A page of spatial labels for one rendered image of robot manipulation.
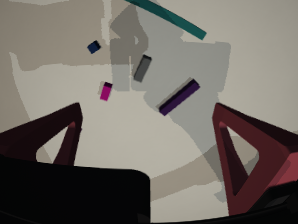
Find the turquoise rod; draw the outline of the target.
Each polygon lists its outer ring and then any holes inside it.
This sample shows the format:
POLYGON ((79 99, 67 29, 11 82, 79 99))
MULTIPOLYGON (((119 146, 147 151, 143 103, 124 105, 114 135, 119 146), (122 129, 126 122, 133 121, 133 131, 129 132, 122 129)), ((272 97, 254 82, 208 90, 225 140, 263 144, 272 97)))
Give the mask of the turquoise rod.
POLYGON ((194 35, 195 37, 203 40, 206 36, 206 32, 200 29, 199 27, 195 26, 194 24, 190 23, 189 21, 183 19, 182 17, 174 14, 173 12, 149 1, 149 0, 125 0, 129 3, 132 3, 140 8, 143 8, 169 22, 172 24, 182 28, 183 30, 189 32, 190 34, 194 35))

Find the small dark blue block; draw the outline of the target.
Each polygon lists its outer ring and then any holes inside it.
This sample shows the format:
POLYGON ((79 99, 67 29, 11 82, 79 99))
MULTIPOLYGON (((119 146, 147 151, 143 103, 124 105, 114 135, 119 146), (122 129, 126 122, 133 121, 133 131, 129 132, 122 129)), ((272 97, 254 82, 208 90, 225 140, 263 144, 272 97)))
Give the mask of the small dark blue block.
POLYGON ((88 50, 91 52, 91 54, 95 53, 96 51, 98 51, 101 46, 98 44, 97 41, 92 42, 91 44, 89 44, 87 46, 88 50))

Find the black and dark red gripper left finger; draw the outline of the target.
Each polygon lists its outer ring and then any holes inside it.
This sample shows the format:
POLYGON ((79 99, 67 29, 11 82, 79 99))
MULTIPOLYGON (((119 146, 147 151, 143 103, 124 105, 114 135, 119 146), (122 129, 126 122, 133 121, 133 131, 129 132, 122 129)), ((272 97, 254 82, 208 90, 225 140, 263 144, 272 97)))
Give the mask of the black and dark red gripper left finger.
POLYGON ((0 154, 37 162, 37 150, 68 126, 52 164, 74 166, 82 121, 80 103, 75 102, 49 115, 0 133, 0 154))

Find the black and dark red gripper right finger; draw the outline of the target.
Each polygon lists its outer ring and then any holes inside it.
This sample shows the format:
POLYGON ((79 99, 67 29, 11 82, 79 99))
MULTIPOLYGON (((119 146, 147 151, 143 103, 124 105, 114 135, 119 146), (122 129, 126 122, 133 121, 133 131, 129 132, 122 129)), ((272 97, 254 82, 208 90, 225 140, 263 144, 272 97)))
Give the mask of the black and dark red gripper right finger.
POLYGON ((212 116, 223 173, 228 213, 246 213, 273 187, 298 179, 298 135, 216 103, 212 116), (259 160, 248 176, 227 126, 258 150, 259 160))

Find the purple rod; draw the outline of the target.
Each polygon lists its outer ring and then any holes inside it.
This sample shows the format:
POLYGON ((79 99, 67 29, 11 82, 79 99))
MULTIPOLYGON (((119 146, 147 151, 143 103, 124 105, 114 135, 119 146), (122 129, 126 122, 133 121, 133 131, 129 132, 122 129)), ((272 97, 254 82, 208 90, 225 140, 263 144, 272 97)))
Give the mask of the purple rod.
POLYGON ((171 112, 199 88, 199 84, 194 79, 192 79, 188 84, 186 84, 182 89, 180 89, 176 94, 174 94, 170 99, 162 104, 159 107, 159 112, 162 115, 166 116, 169 112, 171 112))

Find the grey rectangular block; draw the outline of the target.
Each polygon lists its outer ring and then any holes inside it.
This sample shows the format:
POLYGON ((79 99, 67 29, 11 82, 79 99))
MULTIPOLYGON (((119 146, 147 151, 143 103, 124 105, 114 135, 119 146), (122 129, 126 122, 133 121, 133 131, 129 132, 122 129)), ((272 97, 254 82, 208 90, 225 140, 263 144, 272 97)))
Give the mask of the grey rectangular block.
POLYGON ((137 68, 135 74, 134 74, 133 80, 142 82, 151 61, 152 61, 152 57, 149 57, 149 56, 143 54, 143 57, 138 65, 138 68, 137 68))

